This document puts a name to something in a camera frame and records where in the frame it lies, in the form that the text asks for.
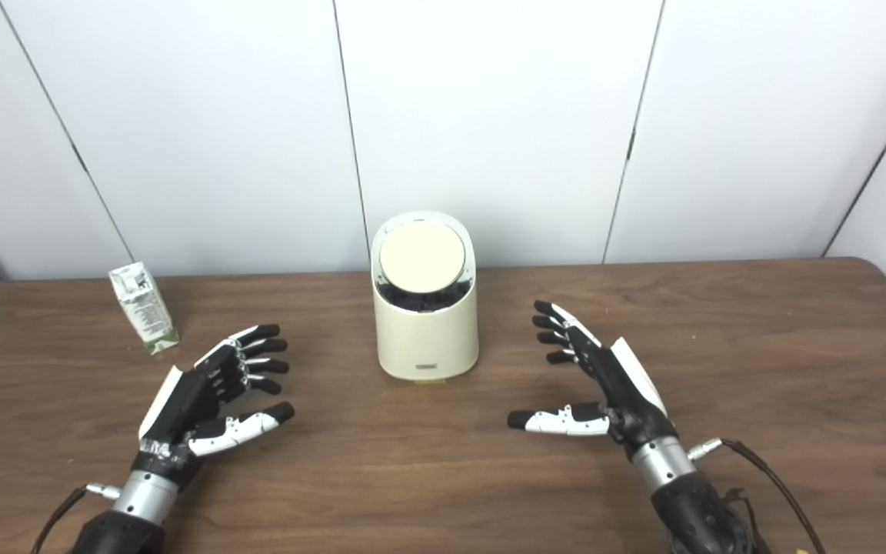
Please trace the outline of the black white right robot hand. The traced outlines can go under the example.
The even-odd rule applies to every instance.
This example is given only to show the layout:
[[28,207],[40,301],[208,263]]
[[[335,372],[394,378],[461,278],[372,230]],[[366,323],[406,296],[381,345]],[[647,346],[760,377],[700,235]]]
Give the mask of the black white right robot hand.
[[568,437],[605,436],[633,456],[655,439],[678,437],[658,390],[623,338],[605,345],[561,306],[538,299],[532,324],[538,341],[556,345],[549,364],[576,365],[600,386],[604,401],[567,404],[562,408],[515,410],[508,427]]

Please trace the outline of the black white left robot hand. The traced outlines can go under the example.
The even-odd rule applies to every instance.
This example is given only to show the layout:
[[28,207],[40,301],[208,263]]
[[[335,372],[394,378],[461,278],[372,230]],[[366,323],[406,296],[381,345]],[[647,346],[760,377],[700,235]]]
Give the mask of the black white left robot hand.
[[260,411],[225,415],[228,404],[247,392],[281,393],[271,374],[286,374],[278,324],[259,324],[221,340],[192,369],[172,367],[138,428],[133,471],[168,480],[184,491],[204,460],[273,431],[295,416],[281,401]]

